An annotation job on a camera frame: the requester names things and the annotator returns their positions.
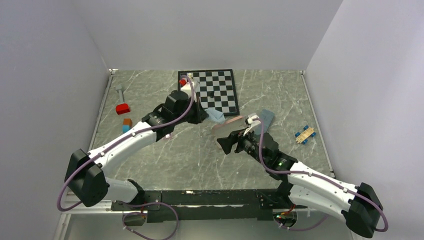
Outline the pink glasses case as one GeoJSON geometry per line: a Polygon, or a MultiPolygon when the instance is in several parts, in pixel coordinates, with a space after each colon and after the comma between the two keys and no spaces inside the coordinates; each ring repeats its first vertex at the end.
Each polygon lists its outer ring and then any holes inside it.
{"type": "Polygon", "coordinates": [[[212,136],[215,139],[227,138],[234,131],[241,131],[247,128],[245,117],[242,115],[226,120],[224,123],[216,124],[212,127],[212,136]]]}

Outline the small blue cleaning cloth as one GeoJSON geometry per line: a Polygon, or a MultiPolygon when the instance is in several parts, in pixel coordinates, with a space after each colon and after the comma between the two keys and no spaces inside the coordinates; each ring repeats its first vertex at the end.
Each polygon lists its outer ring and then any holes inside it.
{"type": "Polygon", "coordinates": [[[218,124],[223,124],[226,119],[224,116],[224,113],[216,110],[214,108],[207,108],[205,109],[205,112],[207,113],[207,120],[218,123],[218,124]]]}

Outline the grey glasses case green lining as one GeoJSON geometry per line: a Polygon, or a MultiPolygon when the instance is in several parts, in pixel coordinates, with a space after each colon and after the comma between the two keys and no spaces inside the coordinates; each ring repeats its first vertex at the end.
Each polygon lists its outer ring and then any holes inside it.
{"type": "Polygon", "coordinates": [[[275,114],[274,112],[268,110],[268,109],[262,109],[259,118],[263,122],[264,132],[268,131],[268,128],[271,126],[273,120],[274,120],[275,114]]]}

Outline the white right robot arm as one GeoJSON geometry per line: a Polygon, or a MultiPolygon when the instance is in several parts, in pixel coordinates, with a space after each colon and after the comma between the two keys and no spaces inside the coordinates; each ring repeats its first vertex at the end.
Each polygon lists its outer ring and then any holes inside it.
{"type": "Polygon", "coordinates": [[[291,204],[321,211],[344,222],[354,233],[372,238],[375,232],[386,232],[389,224],[383,206],[372,186],[339,181],[308,167],[283,153],[274,139],[265,133],[255,136],[233,131],[217,139],[225,154],[245,152],[258,161],[265,171],[281,182],[276,202],[282,208],[291,204]]]}

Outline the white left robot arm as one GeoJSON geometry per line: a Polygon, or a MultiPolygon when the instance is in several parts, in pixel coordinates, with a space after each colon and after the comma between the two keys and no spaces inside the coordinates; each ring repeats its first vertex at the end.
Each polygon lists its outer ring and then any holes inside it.
{"type": "Polygon", "coordinates": [[[104,146],[70,157],[64,183],[78,197],[79,203],[92,207],[102,200],[123,202],[137,210],[145,202],[145,191],[132,179],[116,180],[107,175],[123,160],[144,147],[171,134],[182,123],[200,124],[207,113],[198,103],[194,90],[174,90],[165,103],[158,105],[133,128],[104,146]]]}

